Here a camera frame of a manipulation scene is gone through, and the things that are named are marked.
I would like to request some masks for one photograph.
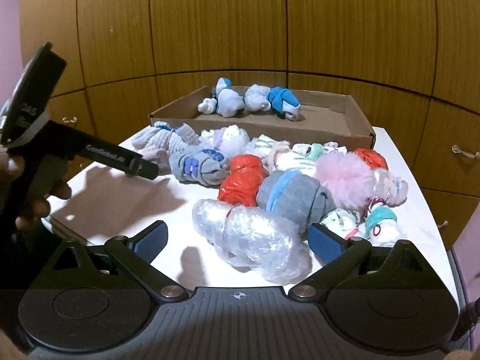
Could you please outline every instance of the pink wall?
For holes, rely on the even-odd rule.
[[[469,302],[480,298],[480,204],[454,245],[458,266]],[[474,345],[480,345],[480,326],[473,332]]]
[[[20,0],[0,0],[0,106],[22,73],[19,10]]]

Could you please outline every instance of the finger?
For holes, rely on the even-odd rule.
[[[37,199],[32,203],[32,214],[40,218],[46,218],[50,214],[50,203],[45,199]]]
[[[0,152],[0,181],[12,181],[20,177],[25,169],[25,161],[20,156],[10,157],[6,150]]]
[[[50,195],[59,199],[67,200],[71,198],[71,188],[64,181],[58,181],[50,191]]]
[[[34,216],[19,216],[15,220],[15,225],[20,231],[30,231],[37,226],[38,218]]]

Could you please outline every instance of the wooden wall panel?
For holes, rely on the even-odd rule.
[[[98,136],[120,143],[149,124],[160,107],[155,77],[130,79],[87,88]]]
[[[435,0],[288,0],[289,69],[431,95]]]
[[[160,103],[168,104],[179,97],[188,95],[202,86],[216,85],[220,77],[228,78],[232,85],[250,86],[253,84],[270,87],[287,85],[287,75],[281,72],[268,71],[211,71],[198,73],[167,74],[157,76]]]
[[[351,95],[372,126],[383,127],[411,167],[427,116],[429,99],[349,79],[290,74],[289,87]]]
[[[20,44],[24,65],[45,42],[51,42],[52,50],[68,62],[53,94],[84,88],[78,49],[76,0],[20,1]]]
[[[285,0],[151,0],[157,73],[285,70]]]
[[[480,0],[437,0],[435,97],[480,112]]]
[[[449,250],[469,222],[480,199],[432,190],[422,190],[422,192],[435,222],[441,225],[444,221],[448,221],[448,225],[441,227],[439,231],[445,248]]]
[[[480,197],[480,160],[452,146],[480,152],[480,116],[432,100],[413,174],[422,188]]]
[[[87,86],[154,74],[148,0],[78,0],[78,31]]]
[[[57,123],[65,123],[75,127],[78,130],[88,134],[95,135],[95,129],[92,123],[92,118],[88,111],[86,91],[79,91],[65,94],[62,96],[50,99],[47,106],[50,118]],[[76,123],[69,123],[68,120],[76,118]]]

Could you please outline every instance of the hand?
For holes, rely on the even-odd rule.
[[[25,162],[22,157],[10,157],[5,148],[0,148],[0,200],[3,204],[8,197],[9,184],[20,177],[24,168]],[[71,197],[71,189],[60,180],[54,185],[49,195],[66,200]],[[15,220],[15,225],[21,231],[32,230],[39,218],[45,218],[49,214],[49,202],[46,199],[37,199],[22,208],[22,216]]]

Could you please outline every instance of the white table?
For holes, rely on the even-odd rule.
[[[400,152],[383,128],[375,127],[375,150],[389,169],[409,184],[407,201],[394,208],[398,223],[438,273],[458,303],[452,271],[434,218]],[[129,139],[122,144],[131,149]],[[197,184],[183,185],[172,175],[155,180],[132,178],[121,171],[93,163],[69,182],[73,197],[67,202],[49,198],[55,231],[87,244],[137,234],[161,219],[169,228],[169,241],[152,265],[186,288],[261,287],[274,284],[253,271],[239,271],[223,262],[191,223],[191,209],[200,198],[216,199],[218,190]],[[321,264],[310,252],[312,272]],[[293,284],[285,286],[285,291]]]

